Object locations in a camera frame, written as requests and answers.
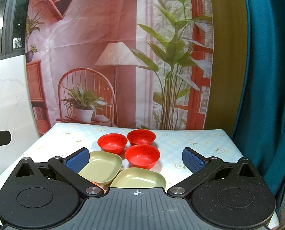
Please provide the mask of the green square plate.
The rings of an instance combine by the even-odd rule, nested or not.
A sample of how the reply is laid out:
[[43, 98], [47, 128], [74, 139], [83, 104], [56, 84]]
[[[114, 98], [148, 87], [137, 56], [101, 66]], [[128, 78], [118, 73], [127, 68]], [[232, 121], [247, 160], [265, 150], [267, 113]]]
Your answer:
[[107, 185], [113, 181], [122, 167], [122, 158], [116, 154], [94, 151], [89, 154], [88, 164], [79, 175], [98, 185]]
[[110, 184], [114, 188], [154, 188], [166, 187], [165, 178], [157, 172], [142, 169], [128, 168], [122, 170]]

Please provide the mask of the orange square plate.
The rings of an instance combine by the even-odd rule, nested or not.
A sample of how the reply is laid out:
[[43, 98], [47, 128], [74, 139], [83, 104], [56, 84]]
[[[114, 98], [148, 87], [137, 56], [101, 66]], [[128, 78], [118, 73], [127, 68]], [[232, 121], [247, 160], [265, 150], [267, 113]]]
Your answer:
[[104, 193], [106, 193], [106, 190], [105, 190], [105, 188], [103, 186], [101, 186], [101, 185], [99, 185], [99, 184], [97, 184], [95, 182], [92, 182], [92, 181], [90, 181], [90, 183], [92, 183], [94, 186], [98, 186], [99, 188], [101, 188], [103, 190]]

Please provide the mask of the red bowl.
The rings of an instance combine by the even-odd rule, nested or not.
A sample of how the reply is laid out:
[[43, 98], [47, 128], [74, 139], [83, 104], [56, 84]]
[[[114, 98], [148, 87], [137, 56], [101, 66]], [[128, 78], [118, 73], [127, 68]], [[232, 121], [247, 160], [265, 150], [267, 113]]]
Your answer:
[[97, 144], [102, 151], [119, 155], [125, 149], [127, 138], [119, 133], [109, 133], [101, 136]]
[[136, 129], [127, 134], [127, 139], [131, 145], [149, 144], [156, 139], [155, 133], [147, 129]]
[[149, 144], [138, 144], [125, 151], [125, 158], [132, 167], [150, 170], [160, 159], [160, 151]]

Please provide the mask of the red bowl front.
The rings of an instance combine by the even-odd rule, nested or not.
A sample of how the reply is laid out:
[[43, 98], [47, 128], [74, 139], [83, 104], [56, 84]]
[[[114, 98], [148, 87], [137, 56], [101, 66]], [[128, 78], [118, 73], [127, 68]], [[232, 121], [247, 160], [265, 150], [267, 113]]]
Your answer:
[[160, 151], [149, 144], [138, 144], [125, 151], [125, 158], [132, 167], [150, 170], [160, 159]]

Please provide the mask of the teal curtain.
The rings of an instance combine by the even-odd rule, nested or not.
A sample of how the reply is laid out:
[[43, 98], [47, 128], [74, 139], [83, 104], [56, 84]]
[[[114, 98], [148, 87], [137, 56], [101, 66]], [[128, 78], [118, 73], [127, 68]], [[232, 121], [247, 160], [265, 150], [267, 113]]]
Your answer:
[[232, 140], [281, 204], [285, 190], [285, 0], [245, 0], [248, 49]]

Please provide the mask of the printed room backdrop cloth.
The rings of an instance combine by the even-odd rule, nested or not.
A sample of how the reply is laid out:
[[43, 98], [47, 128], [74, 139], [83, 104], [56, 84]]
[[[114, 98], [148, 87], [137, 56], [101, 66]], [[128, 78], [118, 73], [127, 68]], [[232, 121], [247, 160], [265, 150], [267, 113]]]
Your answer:
[[201, 130], [211, 0], [30, 0], [26, 72], [40, 135], [57, 122]]

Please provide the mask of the dark window frame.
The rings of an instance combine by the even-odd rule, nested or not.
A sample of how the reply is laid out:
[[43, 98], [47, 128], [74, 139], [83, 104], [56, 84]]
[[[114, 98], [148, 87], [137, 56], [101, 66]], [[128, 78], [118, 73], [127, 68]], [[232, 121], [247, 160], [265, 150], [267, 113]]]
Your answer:
[[29, 0], [0, 0], [0, 60], [26, 51]]

